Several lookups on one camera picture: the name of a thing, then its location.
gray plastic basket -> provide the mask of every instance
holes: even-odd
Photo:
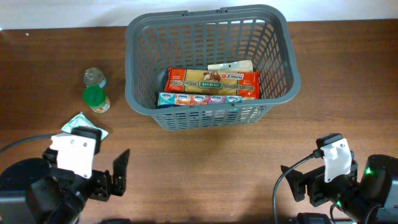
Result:
[[[156,109],[169,67],[252,60],[260,71],[260,99],[242,103]],[[201,12],[163,12],[135,18],[126,31],[126,100],[164,129],[254,123],[300,89],[285,17],[265,5]]]

white wall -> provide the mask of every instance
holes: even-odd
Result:
[[[148,12],[268,4],[288,21],[398,18],[398,0],[0,0],[2,29],[126,26]]]

can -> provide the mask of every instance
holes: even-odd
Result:
[[[104,113],[111,107],[109,98],[98,85],[87,87],[83,92],[83,100],[96,113]]]
[[[106,78],[104,73],[99,68],[89,68],[85,71],[83,81],[87,87],[98,85],[104,88],[106,85]]]

wooden surface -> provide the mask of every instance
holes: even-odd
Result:
[[[56,133],[79,112],[110,132],[95,169],[130,148],[127,191],[109,202],[89,200],[83,223],[124,217],[156,222],[267,219],[280,165],[316,148],[316,138],[339,132],[356,153],[359,173],[371,154],[398,157],[398,21],[292,22],[302,85],[290,102],[259,122],[229,128],[165,131],[124,99],[125,27],[3,30],[0,32],[0,143]],[[96,114],[81,99],[83,71],[99,67],[111,109]],[[40,157],[50,141],[0,156],[0,170]],[[299,168],[322,165],[312,160]],[[279,214],[328,213],[295,203],[284,180]],[[335,211],[337,217],[344,214]]]

wooden table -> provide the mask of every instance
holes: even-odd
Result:
[[[398,157],[398,21],[291,22],[302,77],[299,94],[249,126],[165,131],[124,99],[125,27],[3,30],[0,33],[0,143],[56,133],[83,112],[110,132],[94,168],[130,148],[127,191],[107,203],[89,200],[83,223],[124,217],[155,222],[267,220],[280,165],[316,148],[316,138],[342,133],[356,153],[359,173],[371,154]],[[81,94],[83,71],[101,68],[111,109],[96,114]],[[0,170],[40,157],[50,141],[1,154]],[[299,167],[310,171],[314,159]],[[284,180],[281,217],[328,213],[295,203]],[[335,211],[336,217],[345,217]]]

